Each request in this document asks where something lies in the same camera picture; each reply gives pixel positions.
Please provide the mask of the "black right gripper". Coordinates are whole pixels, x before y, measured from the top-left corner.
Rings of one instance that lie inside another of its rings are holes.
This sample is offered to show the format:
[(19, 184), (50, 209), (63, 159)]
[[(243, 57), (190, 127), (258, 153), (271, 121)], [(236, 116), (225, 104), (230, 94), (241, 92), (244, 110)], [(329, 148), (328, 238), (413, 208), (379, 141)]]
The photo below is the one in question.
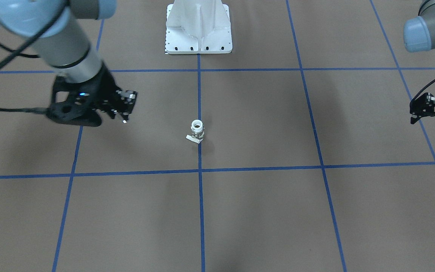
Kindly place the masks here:
[(122, 90), (116, 84), (106, 64), (91, 79), (84, 82), (74, 83), (74, 101), (72, 110), (78, 114), (86, 114), (100, 110), (107, 113), (111, 119), (117, 117), (129, 121), (137, 102), (138, 92)]

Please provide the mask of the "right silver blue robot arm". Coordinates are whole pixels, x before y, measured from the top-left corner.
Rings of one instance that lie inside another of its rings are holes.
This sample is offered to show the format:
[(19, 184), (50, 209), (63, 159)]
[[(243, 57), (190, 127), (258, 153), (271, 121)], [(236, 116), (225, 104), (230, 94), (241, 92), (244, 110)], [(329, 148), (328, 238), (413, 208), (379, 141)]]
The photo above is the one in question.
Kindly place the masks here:
[(9, 52), (0, 70), (16, 57), (27, 57), (42, 59), (56, 72), (48, 107), (0, 107), (0, 112), (97, 127), (100, 111), (128, 122), (137, 92), (119, 88), (77, 22), (108, 19), (115, 11), (115, 0), (0, 0), (0, 48)]

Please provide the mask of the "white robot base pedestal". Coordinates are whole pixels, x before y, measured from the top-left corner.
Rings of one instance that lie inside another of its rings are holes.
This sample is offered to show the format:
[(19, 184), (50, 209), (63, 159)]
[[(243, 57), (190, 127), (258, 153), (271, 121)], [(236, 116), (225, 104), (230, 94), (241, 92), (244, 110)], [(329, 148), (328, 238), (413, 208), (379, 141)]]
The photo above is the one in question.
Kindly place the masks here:
[(175, 0), (166, 8), (166, 54), (228, 54), (231, 15), (221, 0)]

